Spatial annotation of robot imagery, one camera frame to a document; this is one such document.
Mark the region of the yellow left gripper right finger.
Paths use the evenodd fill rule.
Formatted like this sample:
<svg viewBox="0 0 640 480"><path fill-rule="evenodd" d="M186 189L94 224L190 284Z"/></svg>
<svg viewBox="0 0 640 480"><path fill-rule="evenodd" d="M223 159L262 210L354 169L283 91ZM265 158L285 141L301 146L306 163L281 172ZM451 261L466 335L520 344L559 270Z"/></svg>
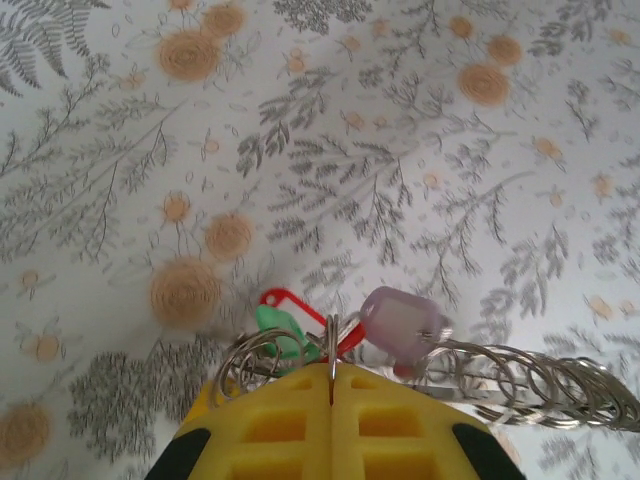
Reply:
<svg viewBox="0 0 640 480"><path fill-rule="evenodd" d="M508 480L524 474L476 418L340 364L333 385L332 477Z"/></svg>

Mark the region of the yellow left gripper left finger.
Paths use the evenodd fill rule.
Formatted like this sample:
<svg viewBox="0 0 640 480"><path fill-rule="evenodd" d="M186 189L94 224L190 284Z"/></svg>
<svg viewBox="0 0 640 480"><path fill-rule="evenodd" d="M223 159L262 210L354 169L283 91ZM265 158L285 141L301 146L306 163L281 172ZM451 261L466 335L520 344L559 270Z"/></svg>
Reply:
<svg viewBox="0 0 640 480"><path fill-rule="evenodd" d="M316 364L226 400L205 384L154 464L156 479L329 479L327 367Z"/></svg>

